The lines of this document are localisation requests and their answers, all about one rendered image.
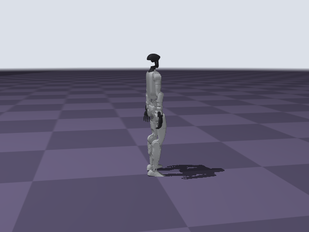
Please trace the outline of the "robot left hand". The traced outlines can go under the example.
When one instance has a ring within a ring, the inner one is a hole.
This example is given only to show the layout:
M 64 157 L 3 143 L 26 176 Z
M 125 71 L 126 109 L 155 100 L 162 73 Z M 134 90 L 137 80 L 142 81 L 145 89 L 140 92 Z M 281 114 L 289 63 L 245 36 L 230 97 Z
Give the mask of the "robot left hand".
M 147 122 L 148 122 L 148 118 L 149 118 L 149 121 L 150 121 L 150 117 L 148 116 L 148 114 L 147 114 L 147 109 L 146 109 L 146 106 L 145 106 L 145 112 L 144 112 L 144 118 L 143 118 L 143 120 L 145 119 L 145 121 L 146 121 L 146 118 L 147 118 Z

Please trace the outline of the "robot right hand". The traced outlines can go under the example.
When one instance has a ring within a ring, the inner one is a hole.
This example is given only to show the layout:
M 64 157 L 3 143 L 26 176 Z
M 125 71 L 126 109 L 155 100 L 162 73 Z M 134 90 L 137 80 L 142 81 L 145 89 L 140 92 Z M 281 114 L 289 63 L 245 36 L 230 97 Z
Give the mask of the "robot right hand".
M 157 113 L 157 116 L 159 117 L 159 120 L 158 120 L 158 127 L 156 129 L 160 129 L 162 127 L 162 123 L 163 123 L 163 119 L 162 119 L 163 115 L 161 115 L 161 112 L 159 111 Z

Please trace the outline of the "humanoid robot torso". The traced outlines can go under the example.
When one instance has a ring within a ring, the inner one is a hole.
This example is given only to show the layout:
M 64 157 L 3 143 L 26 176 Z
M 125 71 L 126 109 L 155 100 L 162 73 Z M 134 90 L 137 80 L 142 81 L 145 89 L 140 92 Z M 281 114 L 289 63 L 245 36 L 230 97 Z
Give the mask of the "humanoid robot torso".
M 160 74 L 156 70 L 154 70 L 154 72 L 147 72 L 146 73 L 147 95 L 148 95 L 149 99 L 152 99 L 150 101 L 150 105 L 148 107 L 149 114 L 151 116 L 154 116 L 154 112 L 157 110 L 157 102 L 156 102 L 157 97 L 156 97 L 156 94 L 155 94 L 155 82 L 153 80 L 153 74 L 154 73 Z M 161 83 L 162 83 L 162 81 L 161 81 Z M 161 91 L 161 89 L 160 89 L 160 91 Z

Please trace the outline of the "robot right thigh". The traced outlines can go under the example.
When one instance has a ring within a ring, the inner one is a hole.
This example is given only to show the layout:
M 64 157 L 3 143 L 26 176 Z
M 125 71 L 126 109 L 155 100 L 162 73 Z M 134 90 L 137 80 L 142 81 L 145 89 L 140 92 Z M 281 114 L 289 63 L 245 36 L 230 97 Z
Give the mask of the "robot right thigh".
M 166 117 L 164 113 L 163 113 L 162 119 L 163 119 L 162 127 L 160 129 L 157 129 L 158 139 L 152 142 L 152 146 L 154 142 L 159 142 L 161 146 L 165 139 L 167 123 L 166 123 Z M 154 112 L 154 120 L 155 122 L 158 122 L 159 120 L 159 117 L 157 116 L 157 110 Z M 158 127 L 158 123 L 156 127 Z

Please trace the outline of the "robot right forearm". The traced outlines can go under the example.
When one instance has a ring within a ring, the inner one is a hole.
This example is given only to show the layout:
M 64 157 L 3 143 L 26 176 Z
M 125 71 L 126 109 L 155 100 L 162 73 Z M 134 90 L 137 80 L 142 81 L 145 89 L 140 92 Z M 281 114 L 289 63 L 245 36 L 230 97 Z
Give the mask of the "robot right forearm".
M 158 94 L 158 98 L 156 100 L 156 102 L 157 102 L 157 113 L 160 111 L 161 115 L 163 115 L 163 105 L 162 105 L 163 97 L 164 97 L 164 94 L 162 92 L 160 92 Z

